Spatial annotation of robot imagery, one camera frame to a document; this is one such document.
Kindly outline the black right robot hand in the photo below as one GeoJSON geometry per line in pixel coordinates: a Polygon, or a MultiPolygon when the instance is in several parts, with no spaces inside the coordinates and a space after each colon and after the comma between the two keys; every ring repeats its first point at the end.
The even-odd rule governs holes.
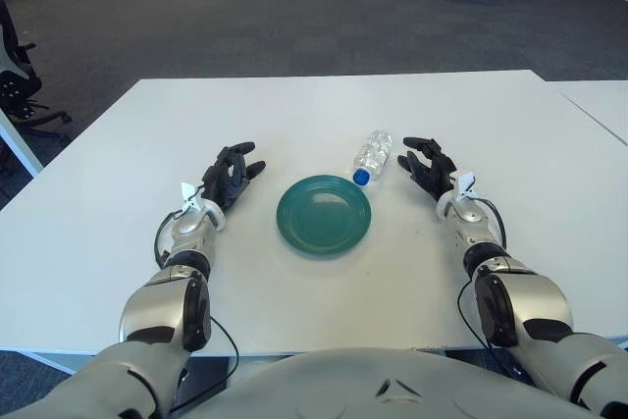
{"type": "Polygon", "coordinates": [[[456,167],[434,139],[405,137],[402,143],[409,150],[405,155],[397,156],[397,163],[415,183],[435,201],[453,190],[450,175],[456,167]]]}

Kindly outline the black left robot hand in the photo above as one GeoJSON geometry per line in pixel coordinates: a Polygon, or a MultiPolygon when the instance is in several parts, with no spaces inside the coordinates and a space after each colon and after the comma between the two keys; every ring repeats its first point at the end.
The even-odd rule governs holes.
{"type": "Polygon", "coordinates": [[[227,212],[250,182],[266,168],[265,161],[245,162],[245,155],[254,149],[252,141],[224,147],[202,178],[201,197],[227,212]]]}

